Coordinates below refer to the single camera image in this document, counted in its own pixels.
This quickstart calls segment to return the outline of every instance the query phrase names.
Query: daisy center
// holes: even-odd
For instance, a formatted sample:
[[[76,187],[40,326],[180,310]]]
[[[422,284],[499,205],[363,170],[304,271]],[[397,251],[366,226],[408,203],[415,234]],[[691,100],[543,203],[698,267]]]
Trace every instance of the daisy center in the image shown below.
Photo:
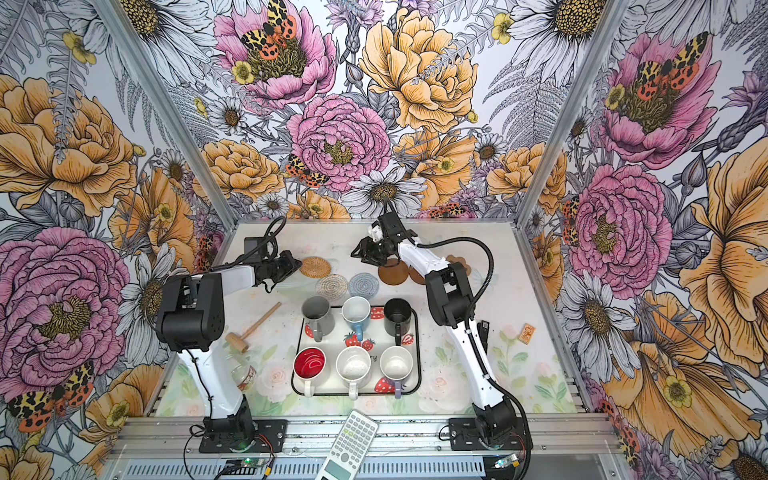
[[[592,35],[598,26],[606,0],[563,0],[559,2],[554,25],[566,35]]]
[[[371,189],[371,198],[378,202],[384,201],[384,200],[391,200],[392,198],[395,198],[395,195],[397,195],[397,192],[399,192],[399,190],[395,185],[392,185],[392,184],[376,185],[374,188]]]
[[[51,321],[40,325],[38,330],[49,339],[59,333],[67,333],[71,339],[79,339],[80,334],[91,322],[91,308],[85,300],[73,296],[64,302],[49,306]]]
[[[157,317],[162,299],[163,284],[155,279],[150,280],[141,295],[141,312],[146,318],[154,320]]]
[[[139,35],[146,37],[156,32],[160,21],[157,11],[148,0],[120,0],[120,3]]]
[[[284,75],[292,75],[301,78],[306,67],[306,53],[299,46],[296,38],[285,40],[286,46],[280,48],[280,53],[273,60],[264,60],[261,55],[251,55],[248,61],[251,71],[244,74],[253,74],[257,80],[267,81],[270,78],[280,78]]]
[[[170,164],[168,166],[168,173],[176,181],[181,181],[184,178],[184,169],[179,164]]]
[[[768,480],[768,471],[763,464],[752,456],[742,453],[731,464],[739,478],[754,478],[755,480]]]
[[[478,154],[480,155],[480,160],[490,160],[494,157],[494,155],[496,155],[496,148],[493,145],[485,145],[484,147],[480,148]]]
[[[240,123],[240,114],[236,110],[225,110],[224,121],[231,127],[236,127]]]
[[[616,246],[616,224],[605,221],[605,215],[598,218],[598,231],[592,236],[592,241],[600,253],[610,253]]]
[[[597,300],[587,300],[584,304],[584,316],[595,333],[605,335],[611,330],[611,319]]]
[[[337,141],[333,145],[326,142],[323,150],[331,156],[331,163],[334,165],[346,165],[352,161],[352,148],[342,141]]]

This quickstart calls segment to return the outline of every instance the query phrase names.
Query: pink peony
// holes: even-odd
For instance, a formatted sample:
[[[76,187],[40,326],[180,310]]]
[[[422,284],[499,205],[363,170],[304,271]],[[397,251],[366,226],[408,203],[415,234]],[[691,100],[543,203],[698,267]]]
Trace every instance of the pink peony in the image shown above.
[[[698,139],[716,108],[707,108],[712,97],[720,62],[710,65],[712,35],[698,59],[699,71],[681,90],[659,88],[649,100],[641,100],[637,90],[641,83],[638,66],[644,61],[663,65],[675,58],[683,45],[672,45],[672,39],[660,44],[642,34],[619,61],[618,71],[608,79],[611,90],[606,108],[591,130],[594,141],[608,151],[616,151],[629,162],[643,162],[651,170],[666,167]]]
[[[130,280],[106,243],[72,228],[0,245],[0,394],[51,391],[92,361],[96,375],[123,350],[120,291]]]
[[[323,37],[306,7],[299,13],[287,0],[286,6],[288,15],[296,20],[296,38],[280,47],[274,60],[249,55],[240,40],[249,31],[263,30],[266,6],[260,13],[248,7],[245,16],[232,11],[232,17],[218,15],[214,19],[216,48],[223,52],[219,55],[221,67],[233,70],[233,82],[243,84],[250,98],[262,108],[279,109],[307,101],[329,91],[336,80],[336,44],[331,34]]]
[[[312,100],[287,123],[293,154],[326,175],[330,190],[346,192],[349,182],[389,163],[389,137],[379,114],[339,95]]]
[[[663,211],[658,180],[639,165],[599,167],[579,196],[574,271],[598,276],[619,299],[642,293],[670,252],[672,227]]]

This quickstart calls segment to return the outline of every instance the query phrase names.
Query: lavender flower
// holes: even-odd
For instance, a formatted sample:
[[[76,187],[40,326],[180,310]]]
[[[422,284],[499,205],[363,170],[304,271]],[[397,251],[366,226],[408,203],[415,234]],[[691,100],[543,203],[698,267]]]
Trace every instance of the lavender flower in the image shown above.
[[[382,21],[382,0],[329,0],[326,7],[331,11],[328,25],[334,30],[353,22],[371,28]]]

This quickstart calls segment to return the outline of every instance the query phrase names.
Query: yellow peony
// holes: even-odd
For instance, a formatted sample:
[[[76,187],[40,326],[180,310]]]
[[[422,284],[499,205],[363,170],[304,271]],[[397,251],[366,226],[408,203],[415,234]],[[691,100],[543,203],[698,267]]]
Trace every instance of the yellow peony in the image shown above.
[[[401,127],[445,133],[472,109],[478,66],[466,55],[437,74],[426,74],[427,67],[453,45],[453,34],[435,30],[435,23],[418,10],[408,14],[401,8],[397,25],[394,33],[381,22],[370,29],[360,67],[377,83],[371,90],[395,95]]]

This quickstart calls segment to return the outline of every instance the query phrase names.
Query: white daisy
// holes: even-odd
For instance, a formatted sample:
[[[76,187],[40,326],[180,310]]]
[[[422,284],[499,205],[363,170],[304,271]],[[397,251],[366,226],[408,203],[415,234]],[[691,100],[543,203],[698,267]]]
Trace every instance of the white daisy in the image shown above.
[[[191,175],[191,172],[187,169],[187,162],[181,156],[181,152],[172,148],[163,152],[157,160],[157,165],[163,169],[166,177],[170,180],[175,180],[179,184],[182,184]]]
[[[208,121],[228,135],[239,134],[246,126],[243,104],[235,97],[218,98],[208,105]]]
[[[757,440],[747,435],[744,440],[737,442],[737,445],[739,456],[720,472],[720,477],[723,480],[763,478],[764,473],[768,471],[768,441],[765,435]]]
[[[654,0],[645,8],[650,15],[645,30],[670,36],[675,45],[702,31],[718,35],[730,23],[741,23],[754,10],[755,0]]]
[[[115,77],[122,78],[127,62],[98,17],[93,2],[59,0],[57,5],[69,20],[69,28],[83,37],[85,49],[96,54],[106,51]],[[166,82],[179,85],[182,80],[203,77],[200,64],[210,62],[206,47],[216,44],[216,39],[207,33],[211,20],[206,2],[121,0],[121,4]]]
[[[378,170],[362,175],[359,180],[349,182],[354,188],[342,195],[341,203],[351,214],[374,218],[382,214],[385,200],[389,200],[400,217],[412,217],[421,210],[419,199],[423,197],[413,194],[426,190],[426,179],[403,179],[405,175],[405,167],[393,168],[386,176]]]
[[[288,213],[288,200],[272,192],[264,194],[256,200],[256,208],[269,218],[278,218]]]
[[[507,32],[520,41],[513,64],[528,62],[525,76],[543,66],[542,79],[570,80],[587,54],[606,0],[518,0]]]
[[[576,345],[584,368],[596,372],[601,382],[610,381],[612,376],[620,378],[611,353],[630,378],[640,368],[636,352],[621,335],[621,331],[634,329],[634,318],[611,307],[613,299],[610,285],[601,285],[600,279],[586,270],[583,279],[571,272],[563,279],[556,308],[568,342]]]
[[[480,134],[475,142],[475,151],[482,163],[497,161],[500,156],[507,153],[509,145],[499,134]]]
[[[146,253],[136,260],[138,283],[129,283],[121,291],[123,303],[118,308],[121,316],[117,334],[125,333],[125,359],[132,366],[142,363],[162,365],[168,360],[167,347],[160,343],[154,332],[157,310],[163,298],[163,284],[171,275],[188,273],[176,261],[176,249],[163,243],[154,268]]]

